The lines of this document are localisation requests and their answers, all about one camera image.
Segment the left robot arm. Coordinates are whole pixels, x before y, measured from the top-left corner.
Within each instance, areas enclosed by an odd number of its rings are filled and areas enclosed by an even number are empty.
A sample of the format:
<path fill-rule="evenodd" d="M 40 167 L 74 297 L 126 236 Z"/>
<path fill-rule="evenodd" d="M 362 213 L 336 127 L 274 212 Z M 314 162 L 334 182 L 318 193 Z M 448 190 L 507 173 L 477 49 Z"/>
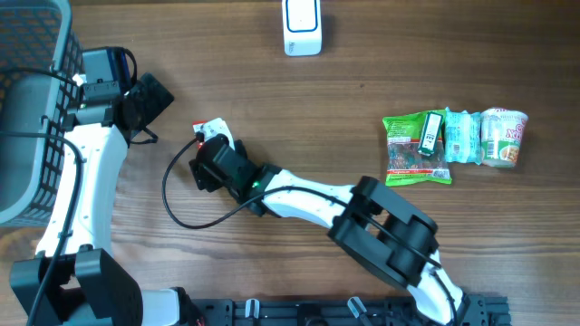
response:
<path fill-rule="evenodd" d="M 111 253 L 121 167 L 134 137 L 174 100 L 151 74 L 137 74 L 122 47 L 83 53 L 81 98 L 70 104 L 53 213 L 34 258 L 14 264 L 10 285 L 30 325 L 178 325 L 179 292 L 142 290 Z"/>

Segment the grey plastic shopping basket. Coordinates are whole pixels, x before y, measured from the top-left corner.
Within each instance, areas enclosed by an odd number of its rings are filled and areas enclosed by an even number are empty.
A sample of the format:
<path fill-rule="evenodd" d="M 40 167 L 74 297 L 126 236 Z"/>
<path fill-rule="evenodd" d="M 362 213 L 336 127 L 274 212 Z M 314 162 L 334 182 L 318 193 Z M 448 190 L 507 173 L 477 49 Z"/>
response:
<path fill-rule="evenodd" d="M 61 120 L 82 47 L 66 0 L 1 4 L 1 225 L 43 226 L 63 169 Z"/>

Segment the light blue snack packet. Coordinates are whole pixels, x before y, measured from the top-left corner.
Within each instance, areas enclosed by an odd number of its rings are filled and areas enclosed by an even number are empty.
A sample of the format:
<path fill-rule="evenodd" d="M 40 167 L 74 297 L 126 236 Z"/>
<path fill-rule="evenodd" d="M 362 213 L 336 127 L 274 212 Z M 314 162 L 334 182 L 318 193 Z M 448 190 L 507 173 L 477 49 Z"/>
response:
<path fill-rule="evenodd" d="M 455 112 L 447 108 L 444 126 L 446 161 L 480 165 L 480 113 Z"/>

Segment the red snack packet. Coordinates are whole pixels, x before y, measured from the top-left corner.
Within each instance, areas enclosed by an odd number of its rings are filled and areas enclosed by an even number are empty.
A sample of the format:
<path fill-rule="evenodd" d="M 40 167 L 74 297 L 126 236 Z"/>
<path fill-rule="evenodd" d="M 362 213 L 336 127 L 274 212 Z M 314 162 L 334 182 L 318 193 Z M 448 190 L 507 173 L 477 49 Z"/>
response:
<path fill-rule="evenodd" d="M 206 128 L 207 123 L 208 122 L 206 120 L 194 121 L 192 123 L 192 128 L 194 130 L 194 133 L 196 135 L 198 135 L 198 134 L 205 135 L 207 133 L 207 128 Z"/>

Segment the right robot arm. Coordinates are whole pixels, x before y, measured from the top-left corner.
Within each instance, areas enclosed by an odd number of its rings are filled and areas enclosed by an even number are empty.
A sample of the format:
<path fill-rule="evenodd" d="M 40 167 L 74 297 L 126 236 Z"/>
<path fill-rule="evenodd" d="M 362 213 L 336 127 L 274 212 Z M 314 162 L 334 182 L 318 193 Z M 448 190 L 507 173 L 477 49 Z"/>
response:
<path fill-rule="evenodd" d="M 278 166 L 253 163 L 242 143 L 198 134 L 189 162 L 199 189 L 225 188 L 257 216 L 299 218 L 327 229 L 329 238 L 381 281 L 409 292 L 419 315 L 459 324 L 463 291 L 440 263 L 436 223 L 373 177 L 354 186 L 299 178 Z"/>

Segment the green snack packet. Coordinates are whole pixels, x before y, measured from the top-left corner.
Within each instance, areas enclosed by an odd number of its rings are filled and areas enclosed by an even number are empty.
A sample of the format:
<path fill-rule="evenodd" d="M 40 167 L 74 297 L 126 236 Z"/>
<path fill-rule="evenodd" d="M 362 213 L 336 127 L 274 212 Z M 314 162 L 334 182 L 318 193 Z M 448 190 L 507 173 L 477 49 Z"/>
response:
<path fill-rule="evenodd" d="M 388 187 L 408 186 L 425 181 L 444 185 L 452 183 L 450 168 L 445 159 L 442 131 L 433 155 L 427 157 L 418 152 L 422 112 L 424 111 L 382 118 L 389 157 L 385 178 L 385 185 Z"/>

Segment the cup noodles container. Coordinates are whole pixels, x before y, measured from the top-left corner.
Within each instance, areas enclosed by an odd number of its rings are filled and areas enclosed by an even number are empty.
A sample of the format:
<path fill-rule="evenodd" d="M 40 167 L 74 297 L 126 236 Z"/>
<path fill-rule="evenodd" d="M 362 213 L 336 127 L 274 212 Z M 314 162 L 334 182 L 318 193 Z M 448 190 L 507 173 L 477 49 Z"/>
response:
<path fill-rule="evenodd" d="M 521 147 L 528 116 L 517 110 L 490 108 L 481 113 L 481 163 L 493 168 L 513 168 Z"/>

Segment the green white small box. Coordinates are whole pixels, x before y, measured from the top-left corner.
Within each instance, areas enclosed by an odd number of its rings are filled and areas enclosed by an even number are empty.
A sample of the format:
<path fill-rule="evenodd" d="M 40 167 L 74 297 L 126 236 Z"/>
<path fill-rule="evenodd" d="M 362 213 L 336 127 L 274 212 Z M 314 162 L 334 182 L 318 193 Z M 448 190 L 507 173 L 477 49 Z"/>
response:
<path fill-rule="evenodd" d="M 422 125 L 418 152 L 422 156 L 430 157 L 436 152 L 440 139 L 440 129 L 445 120 L 444 110 L 429 110 L 420 114 Z"/>

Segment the white barcode scanner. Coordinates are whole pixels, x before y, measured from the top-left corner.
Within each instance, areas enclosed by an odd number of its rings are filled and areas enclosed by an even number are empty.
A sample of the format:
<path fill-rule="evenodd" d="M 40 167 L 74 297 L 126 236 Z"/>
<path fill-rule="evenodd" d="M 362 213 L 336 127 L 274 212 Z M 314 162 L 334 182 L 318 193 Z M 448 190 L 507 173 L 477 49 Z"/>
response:
<path fill-rule="evenodd" d="M 320 0 L 282 0 L 284 49 L 287 56 L 312 56 L 322 50 Z"/>

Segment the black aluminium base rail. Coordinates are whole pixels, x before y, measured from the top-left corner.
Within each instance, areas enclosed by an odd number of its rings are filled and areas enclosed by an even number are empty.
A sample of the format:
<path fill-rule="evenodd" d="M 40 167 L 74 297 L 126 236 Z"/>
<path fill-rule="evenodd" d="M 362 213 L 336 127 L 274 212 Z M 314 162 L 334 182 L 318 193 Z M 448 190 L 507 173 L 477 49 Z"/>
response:
<path fill-rule="evenodd" d="M 430 325 L 416 311 L 410 297 L 364 300 L 366 309 L 358 317 L 341 301 L 232 301 L 195 300 L 207 325 L 214 326 L 397 326 Z M 471 294 L 458 312 L 459 324 L 466 326 L 511 326 L 508 299 Z"/>

